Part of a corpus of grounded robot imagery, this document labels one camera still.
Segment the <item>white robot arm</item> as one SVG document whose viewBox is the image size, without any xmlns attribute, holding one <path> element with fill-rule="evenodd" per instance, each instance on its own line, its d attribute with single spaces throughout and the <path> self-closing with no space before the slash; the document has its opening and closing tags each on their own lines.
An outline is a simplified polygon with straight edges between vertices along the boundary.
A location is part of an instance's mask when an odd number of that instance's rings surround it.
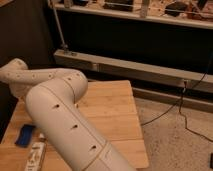
<svg viewBox="0 0 213 171">
<path fill-rule="evenodd" d="M 136 171 L 76 108 L 88 81 L 75 69 L 30 70 L 18 58 L 0 67 L 0 81 L 25 99 L 28 114 L 72 171 Z"/>
</svg>

